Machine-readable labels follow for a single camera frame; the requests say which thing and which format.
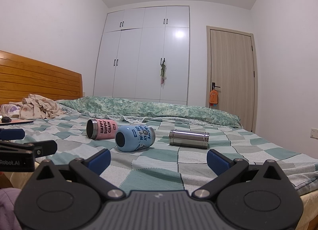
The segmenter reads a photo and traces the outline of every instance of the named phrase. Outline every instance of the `electrical outlet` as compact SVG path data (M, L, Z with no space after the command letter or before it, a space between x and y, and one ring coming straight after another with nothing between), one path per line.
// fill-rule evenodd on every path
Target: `electrical outlet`
M311 128L310 137L311 137L311 138L316 138L316 139L318 139L318 129L316 129L316 128Z

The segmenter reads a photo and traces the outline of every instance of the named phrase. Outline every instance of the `metal pivot bolt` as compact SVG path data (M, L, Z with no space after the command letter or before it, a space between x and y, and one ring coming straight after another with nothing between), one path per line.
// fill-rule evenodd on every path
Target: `metal pivot bolt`
M210 195L210 192L208 190L205 190L205 189L200 189L200 190L196 190L194 192L194 195L197 198L206 198Z
M122 190L112 189L107 192L107 195L111 198L120 198L124 195Z

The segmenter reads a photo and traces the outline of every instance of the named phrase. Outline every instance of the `wooden headboard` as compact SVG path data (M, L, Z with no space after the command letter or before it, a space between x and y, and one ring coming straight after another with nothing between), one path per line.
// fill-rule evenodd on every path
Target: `wooden headboard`
M0 51L0 105L20 102L29 93L52 100L83 97L82 75Z

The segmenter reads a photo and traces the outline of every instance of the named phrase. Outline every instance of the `wardrobe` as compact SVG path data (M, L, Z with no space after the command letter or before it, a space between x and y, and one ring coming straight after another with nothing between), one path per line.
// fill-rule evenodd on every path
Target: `wardrobe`
M188 6L134 8L107 15L94 96L186 105L188 71Z

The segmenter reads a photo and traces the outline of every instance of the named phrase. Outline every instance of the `blue tumbler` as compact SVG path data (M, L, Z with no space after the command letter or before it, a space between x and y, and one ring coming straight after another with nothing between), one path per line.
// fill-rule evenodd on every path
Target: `blue tumbler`
M127 125L118 128L115 141L122 152L148 148L155 142L155 131L147 125Z

